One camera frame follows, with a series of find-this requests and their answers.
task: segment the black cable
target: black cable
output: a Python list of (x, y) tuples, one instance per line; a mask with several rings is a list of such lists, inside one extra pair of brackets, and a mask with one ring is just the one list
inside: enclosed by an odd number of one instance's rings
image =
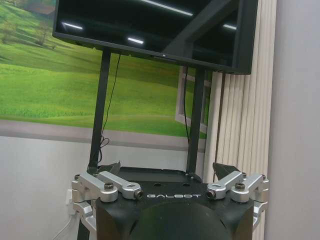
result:
[(188, 132), (187, 111), (186, 111), (186, 92), (187, 92), (187, 81), (188, 81), (187, 77), (188, 77), (188, 67), (185, 68), (184, 90), (183, 90), (183, 110), (184, 110), (185, 133), (186, 133), (186, 138), (188, 139), (188, 144), (189, 144), (190, 137), (189, 137), (189, 132)]
[(103, 158), (103, 156), (102, 156), (102, 148), (104, 148), (105, 146), (107, 146), (110, 143), (110, 138), (104, 137), (103, 134), (104, 134), (104, 130), (105, 130), (105, 127), (106, 127), (106, 124), (107, 124), (107, 121), (108, 121), (109, 109), (110, 109), (112, 97), (113, 97), (114, 91), (115, 91), (120, 58), (121, 58), (121, 54), (119, 54), (118, 61), (117, 61), (117, 64), (116, 64), (114, 82), (113, 82), (112, 91), (111, 91), (111, 95), (110, 95), (109, 105), (108, 105), (108, 108), (106, 110), (106, 119), (105, 119), (105, 122), (103, 124), (102, 131), (101, 131), (100, 146), (98, 147), (98, 149), (95, 151), (95, 153), (93, 155), (93, 156), (96, 156), (97, 153), (100, 155), (100, 159), (98, 160), (98, 163), (100, 163), (102, 161), (102, 158)]
[(108, 108), (107, 108), (107, 110), (106, 110), (106, 119), (105, 119), (105, 122), (104, 122), (104, 125), (103, 125), (103, 128), (102, 128), (102, 131), (101, 131), (101, 136), (104, 134), (104, 130), (105, 130), (105, 127), (106, 127), (106, 124), (107, 124), (107, 121), (108, 121), (109, 109), (110, 109), (110, 106), (111, 106), (112, 96), (114, 95), (114, 90), (115, 90), (116, 81), (117, 81), (117, 75), (118, 75), (118, 68), (119, 68), (120, 58), (121, 58), (121, 54), (119, 54), (118, 62), (116, 63), (116, 69), (115, 69), (115, 76), (114, 76), (113, 87), (112, 87), (112, 91), (111, 91), (109, 106), (108, 106)]

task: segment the green grass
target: green grass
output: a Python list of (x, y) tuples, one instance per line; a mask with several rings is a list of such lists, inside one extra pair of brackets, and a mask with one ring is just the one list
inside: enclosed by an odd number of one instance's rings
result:
[[(15, 23), (16, 32), (6, 44), (0, 40), (0, 119), (91, 128), (101, 51), (51, 35), (44, 46), (35, 44), (39, 23), (52, 21), (8, 3), (0, 4), (0, 38), (5, 21)], [(111, 55), (107, 103), (117, 58)], [(185, 136), (175, 121), (178, 78), (176, 65), (122, 56), (107, 128)], [(190, 116), (192, 84), (187, 91)]]

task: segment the white wall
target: white wall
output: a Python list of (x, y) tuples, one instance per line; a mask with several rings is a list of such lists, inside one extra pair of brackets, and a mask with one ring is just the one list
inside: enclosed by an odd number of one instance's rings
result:
[[(67, 223), (66, 191), (84, 172), (90, 145), (0, 136), (0, 234), (3, 240), (51, 240)], [(184, 151), (107, 146), (105, 164), (185, 170)], [(198, 173), (204, 153), (199, 153)], [(73, 221), (63, 239), (75, 240)]]
[(266, 240), (320, 239), (319, 11), (277, 1)]

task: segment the bolt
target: bolt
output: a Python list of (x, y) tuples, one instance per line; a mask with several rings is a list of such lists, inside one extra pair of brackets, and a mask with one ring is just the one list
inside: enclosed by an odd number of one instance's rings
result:
[(235, 189), (239, 190), (239, 191), (243, 191), (245, 190), (246, 188), (246, 185), (244, 185), (243, 183), (241, 182), (238, 182), (236, 185), (235, 185)]
[(140, 199), (142, 199), (143, 196), (144, 196), (144, 191), (142, 191), (142, 190), (136, 191), (136, 192), (134, 193), (134, 198), (135, 198), (135, 199), (140, 200)]
[(213, 200), (216, 198), (216, 193), (214, 191), (206, 191), (206, 197)]
[(114, 189), (114, 184), (112, 182), (108, 182), (104, 184), (104, 190), (112, 190)]

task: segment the tree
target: tree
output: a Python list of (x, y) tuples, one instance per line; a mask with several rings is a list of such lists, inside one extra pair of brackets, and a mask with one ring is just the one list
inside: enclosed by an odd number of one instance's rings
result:
[(49, 30), (50, 30), (50, 27), (45, 21), (40, 22), (35, 30), (35, 35), (36, 35), (35, 43), (43, 46), (48, 36)]
[(14, 6), (25, 9), (28, 5), (28, 0), (13, 0)]
[(10, 38), (15, 34), (17, 30), (17, 25), (5, 20), (2, 28), (3, 35), (1, 37), (1, 41), (6, 44)]

